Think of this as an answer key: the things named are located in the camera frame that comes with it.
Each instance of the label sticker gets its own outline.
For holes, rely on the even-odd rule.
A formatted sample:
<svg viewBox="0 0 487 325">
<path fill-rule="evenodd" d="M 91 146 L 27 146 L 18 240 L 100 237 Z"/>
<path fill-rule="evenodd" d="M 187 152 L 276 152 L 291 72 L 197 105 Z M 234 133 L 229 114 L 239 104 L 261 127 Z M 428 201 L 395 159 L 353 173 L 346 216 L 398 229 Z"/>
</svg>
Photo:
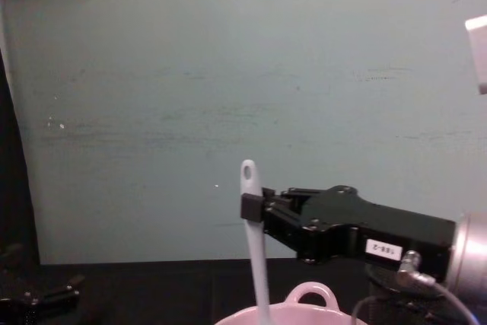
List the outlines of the label sticker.
<svg viewBox="0 0 487 325">
<path fill-rule="evenodd" d="M 398 247 L 397 245 L 368 239 L 367 246 L 365 247 L 365 253 L 400 261 L 402 258 L 403 249 L 401 247 Z"/>
</svg>

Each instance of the teal wall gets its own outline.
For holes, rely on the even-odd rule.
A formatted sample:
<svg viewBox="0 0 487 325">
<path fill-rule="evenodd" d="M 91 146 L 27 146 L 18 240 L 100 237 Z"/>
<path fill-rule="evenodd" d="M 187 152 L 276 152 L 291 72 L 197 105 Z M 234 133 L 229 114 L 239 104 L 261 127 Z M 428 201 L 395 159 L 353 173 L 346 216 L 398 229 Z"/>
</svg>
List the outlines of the teal wall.
<svg viewBox="0 0 487 325">
<path fill-rule="evenodd" d="M 244 158 L 278 190 L 485 206 L 487 0 L 3 2 L 44 263 L 246 257 Z"/>
</svg>

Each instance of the cable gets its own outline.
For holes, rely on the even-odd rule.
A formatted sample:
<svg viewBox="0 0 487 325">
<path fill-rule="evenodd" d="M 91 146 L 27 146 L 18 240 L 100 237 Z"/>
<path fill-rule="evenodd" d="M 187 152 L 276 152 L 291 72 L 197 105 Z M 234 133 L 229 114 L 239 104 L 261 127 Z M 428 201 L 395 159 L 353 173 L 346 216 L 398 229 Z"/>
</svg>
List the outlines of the cable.
<svg viewBox="0 0 487 325">
<path fill-rule="evenodd" d="M 362 306 L 364 306 L 365 304 L 368 304 L 369 302 L 373 302 L 376 300 L 377 300 L 376 296 L 369 296 L 369 297 L 366 297 L 363 300 L 360 300 L 359 302 L 357 302 L 357 304 L 353 308 L 352 316 L 350 317 L 350 325 L 357 325 L 358 312 L 360 311 Z"/>
<path fill-rule="evenodd" d="M 462 301 L 458 299 L 453 293 L 448 291 L 448 289 L 438 283 L 433 284 L 433 288 L 440 292 L 451 304 L 454 304 L 455 307 L 460 310 L 460 312 L 466 317 L 469 325 L 480 325 L 480 322 L 477 320 L 474 314 L 463 304 Z"/>
</svg>

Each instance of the pink bowl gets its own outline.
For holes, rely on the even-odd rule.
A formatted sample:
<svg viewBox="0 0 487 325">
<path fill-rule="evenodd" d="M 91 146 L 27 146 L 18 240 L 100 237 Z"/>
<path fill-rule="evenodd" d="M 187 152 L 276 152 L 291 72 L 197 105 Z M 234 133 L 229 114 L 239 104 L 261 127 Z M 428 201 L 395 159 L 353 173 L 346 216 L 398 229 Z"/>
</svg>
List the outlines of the pink bowl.
<svg viewBox="0 0 487 325">
<path fill-rule="evenodd" d="M 324 298 L 326 307 L 300 304 L 307 293 L 316 293 Z M 350 325 L 350 316 L 340 311 L 333 292 L 318 282 L 306 282 L 291 291 L 281 304 L 271 305 L 271 316 L 275 325 Z M 259 325 L 257 308 L 249 307 L 216 325 Z M 367 325 L 357 320 L 357 325 Z"/>
</svg>

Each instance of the bowl handle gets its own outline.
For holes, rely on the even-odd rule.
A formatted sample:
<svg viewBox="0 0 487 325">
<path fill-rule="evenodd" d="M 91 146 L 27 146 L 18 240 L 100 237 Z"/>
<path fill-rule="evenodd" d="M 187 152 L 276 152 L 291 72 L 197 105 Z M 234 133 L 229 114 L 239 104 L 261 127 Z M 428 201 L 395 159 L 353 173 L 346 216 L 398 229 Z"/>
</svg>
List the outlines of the bowl handle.
<svg viewBox="0 0 487 325">
<path fill-rule="evenodd" d="M 316 293 L 317 295 L 320 295 L 326 301 L 327 308 L 340 311 L 338 302 L 336 301 L 336 297 L 332 290 L 318 282 L 305 282 L 300 284 L 291 291 L 285 302 L 298 303 L 307 293 Z"/>
</svg>

